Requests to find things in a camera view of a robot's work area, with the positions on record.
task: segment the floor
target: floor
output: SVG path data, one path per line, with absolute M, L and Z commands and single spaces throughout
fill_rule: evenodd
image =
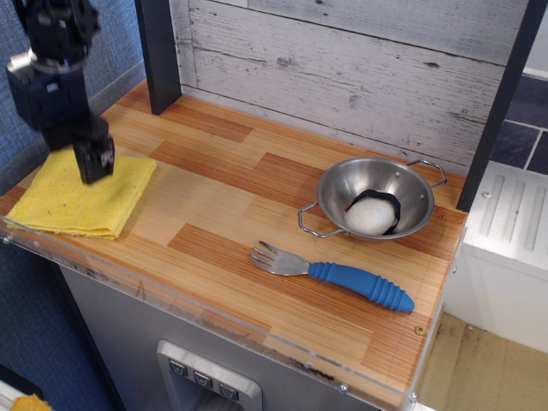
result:
M 523 75 L 491 160 L 548 175 L 548 80 Z M 548 410 L 548 354 L 447 314 L 419 388 L 437 411 Z
M 546 411 L 548 354 L 444 314 L 419 402 L 436 411 Z

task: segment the white wooden wall panel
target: white wooden wall panel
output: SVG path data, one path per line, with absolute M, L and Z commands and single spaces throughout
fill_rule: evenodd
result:
M 199 89 L 470 164 L 500 66 L 219 3 L 189 4 Z
M 465 175 L 527 0 L 170 0 L 184 93 Z
M 250 9 L 506 65 L 528 0 L 248 0 Z
M 196 86 L 196 67 L 194 65 L 194 48 L 190 28 L 188 0 L 170 0 L 171 21 L 177 64 L 179 65 L 179 80 L 181 84 Z

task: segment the blue fabric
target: blue fabric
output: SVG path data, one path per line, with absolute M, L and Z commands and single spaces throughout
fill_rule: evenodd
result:
M 99 12 L 101 29 L 93 37 L 84 69 L 89 98 L 143 58 L 134 1 L 92 0 L 91 3 Z M 27 52 L 30 46 L 11 0 L 0 0 L 0 39 L 0 195 L 4 195 L 44 162 L 48 148 L 41 134 L 18 117 L 4 71 L 10 57 Z
M 115 410 L 55 264 L 0 245 L 0 364 L 36 384 L 56 410 Z
M 103 94 L 116 97 L 102 93 L 108 88 L 120 98 L 127 90 L 117 80 L 142 60 L 134 0 L 91 3 L 101 30 L 84 71 L 88 97 L 97 96 L 96 102 Z M 0 39 L 1 196 L 44 162 L 48 148 L 41 134 L 18 117 L 5 74 L 9 58 L 29 48 L 12 0 L 0 0 Z M 0 244 L 0 364 L 38 385 L 56 411 L 115 410 L 60 281 L 53 263 Z

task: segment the yellow object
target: yellow object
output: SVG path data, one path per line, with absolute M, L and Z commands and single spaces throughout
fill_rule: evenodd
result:
M 113 240 L 154 169 L 151 158 L 116 156 L 112 176 L 86 185 L 72 151 L 52 152 L 7 217 L 31 229 Z
M 53 408 L 47 402 L 41 401 L 36 394 L 32 394 L 17 397 L 10 411 L 53 411 Z

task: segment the blue handle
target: blue handle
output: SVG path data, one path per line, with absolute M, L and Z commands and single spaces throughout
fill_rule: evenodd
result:
M 405 291 L 371 272 L 335 263 L 313 263 L 308 268 L 308 274 L 326 283 L 351 289 L 391 310 L 414 310 L 414 302 Z

